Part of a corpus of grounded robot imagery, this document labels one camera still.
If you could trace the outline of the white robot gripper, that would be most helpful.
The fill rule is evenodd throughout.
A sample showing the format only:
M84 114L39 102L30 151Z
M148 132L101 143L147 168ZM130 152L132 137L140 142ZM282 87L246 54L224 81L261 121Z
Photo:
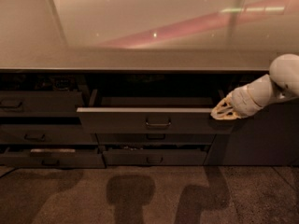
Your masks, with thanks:
M263 108L256 102L250 85L238 87L226 95L212 109L215 120L244 119L255 115Z

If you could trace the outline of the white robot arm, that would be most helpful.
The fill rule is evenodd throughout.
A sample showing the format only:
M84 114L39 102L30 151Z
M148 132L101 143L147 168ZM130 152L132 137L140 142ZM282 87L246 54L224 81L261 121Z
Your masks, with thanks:
M212 109L217 120L245 119L271 104L299 97L299 56L284 54L269 67L269 73L229 92Z

